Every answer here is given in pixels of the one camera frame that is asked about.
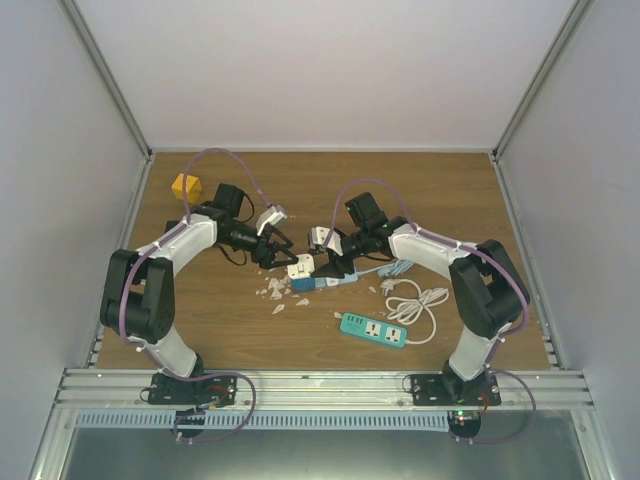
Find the white cube adapter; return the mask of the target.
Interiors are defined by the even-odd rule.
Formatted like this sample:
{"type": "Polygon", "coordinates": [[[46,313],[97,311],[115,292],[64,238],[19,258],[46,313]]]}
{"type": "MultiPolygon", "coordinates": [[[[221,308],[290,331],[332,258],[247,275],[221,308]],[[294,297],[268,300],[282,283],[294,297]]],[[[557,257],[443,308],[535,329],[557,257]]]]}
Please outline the white cube adapter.
{"type": "Polygon", "coordinates": [[[287,266],[287,275],[290,280],[310,278],[314,271],[314,257],[308,253],[298,255],[297,262],[287,266]]]}

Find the yellow cube socket adapter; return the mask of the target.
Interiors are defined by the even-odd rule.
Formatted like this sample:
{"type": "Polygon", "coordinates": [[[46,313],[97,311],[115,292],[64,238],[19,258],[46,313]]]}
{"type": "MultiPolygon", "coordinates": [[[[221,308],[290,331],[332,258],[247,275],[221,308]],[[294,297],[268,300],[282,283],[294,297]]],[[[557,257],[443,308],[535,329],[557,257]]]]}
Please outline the yellow cube socket adapter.
{"type": "Polygon", "coordinates": [[[203,192],[203,187],[197,176],[180,173],[173,181],[171,191],[177,200],[196,204],[203,192]]]}

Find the light blue power strip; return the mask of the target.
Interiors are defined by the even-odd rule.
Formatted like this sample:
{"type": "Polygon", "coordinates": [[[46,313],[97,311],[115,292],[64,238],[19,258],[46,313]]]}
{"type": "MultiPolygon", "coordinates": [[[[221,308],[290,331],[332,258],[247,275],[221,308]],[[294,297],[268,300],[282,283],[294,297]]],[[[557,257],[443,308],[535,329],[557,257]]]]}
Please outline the light blue power strip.
{"type": "Polygon", "coordinates": [[[343,278],[319,277],[314,279],[314,285],[316,290],[321,290],[355,283],[357,280],[358,275],[356,273],[346,274],[343,278]]]}

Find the teal power strip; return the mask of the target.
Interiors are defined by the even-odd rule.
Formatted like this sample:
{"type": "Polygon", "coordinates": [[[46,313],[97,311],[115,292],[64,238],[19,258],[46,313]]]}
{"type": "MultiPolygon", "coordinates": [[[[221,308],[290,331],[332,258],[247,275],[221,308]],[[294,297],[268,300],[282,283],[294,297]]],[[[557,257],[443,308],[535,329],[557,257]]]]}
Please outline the teal power strip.
{"type": "Polygon", "coordinates": [[[354,313],[342,315],[340,331],[355,338],[397,349],[403,348],[407,343],[405,328],[354,313]]]}

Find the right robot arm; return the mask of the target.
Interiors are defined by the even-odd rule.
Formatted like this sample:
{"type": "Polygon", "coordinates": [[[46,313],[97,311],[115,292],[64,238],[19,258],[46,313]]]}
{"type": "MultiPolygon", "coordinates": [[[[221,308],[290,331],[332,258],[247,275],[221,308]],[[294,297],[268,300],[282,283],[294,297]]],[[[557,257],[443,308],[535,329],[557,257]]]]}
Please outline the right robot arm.
{"type": "Polygon", "coordinates": [[[493,239],[475,244],[436,234],[409,216],[389,218],[369,192],[345,207],[355,232],[334,226],[310,230],[310,252],[328,255],[313,275],[341,279],[355,272],[356,259],[382,254],[449,280],[463,330],[443,366],[442,388],[451,403],[468,403],[488,384],[498,345],[530,319],[530,294],[506,249],[493,239]]]}

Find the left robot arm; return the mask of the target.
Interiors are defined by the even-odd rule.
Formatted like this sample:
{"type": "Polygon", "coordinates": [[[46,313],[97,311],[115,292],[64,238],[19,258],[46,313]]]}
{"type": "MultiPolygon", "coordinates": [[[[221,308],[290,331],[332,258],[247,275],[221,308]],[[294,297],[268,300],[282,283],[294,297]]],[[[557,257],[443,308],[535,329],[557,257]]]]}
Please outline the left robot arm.
{"type": "Polygon", "coordinates": [[[211,248],[241,251],[262,269],[298,261],[293,242],[279,230],[287,218],[284,208],[269,205],[251,226],[238,219],[247,198],[242,189],[221,184],[211,201],[189,205],[182,219],[158,239],[136,250],[119,249],[109,259],[101,324],[173,377],[171,391],[185,404],[203,398],[206,380],[198,373],[199,355],[174,326],[177,274],[211,248]]]}

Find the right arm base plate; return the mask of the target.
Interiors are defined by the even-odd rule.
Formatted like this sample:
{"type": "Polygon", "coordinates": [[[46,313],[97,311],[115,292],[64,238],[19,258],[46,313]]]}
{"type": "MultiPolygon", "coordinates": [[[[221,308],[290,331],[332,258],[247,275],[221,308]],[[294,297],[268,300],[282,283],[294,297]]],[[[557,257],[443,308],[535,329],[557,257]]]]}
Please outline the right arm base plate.
{"type": "Polygon", "coordinates": [[[463,381],[454,373],[413,373],[402,381],[414,406],[453,408],[499,406],[502,403],[495,378],[486,373],[463,381]]]}

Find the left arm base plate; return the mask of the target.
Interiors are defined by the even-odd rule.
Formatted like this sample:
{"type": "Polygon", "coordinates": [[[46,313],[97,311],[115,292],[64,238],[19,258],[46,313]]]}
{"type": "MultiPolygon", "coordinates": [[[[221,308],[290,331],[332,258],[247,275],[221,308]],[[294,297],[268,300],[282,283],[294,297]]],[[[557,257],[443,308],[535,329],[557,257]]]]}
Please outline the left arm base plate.
{"type": "Polygon", "coordinates": [[[157,373],[141,390],[140,399],[155,406],[224,407],[235,403],[236,387],[234,375],[186,382],[157,373]]]}

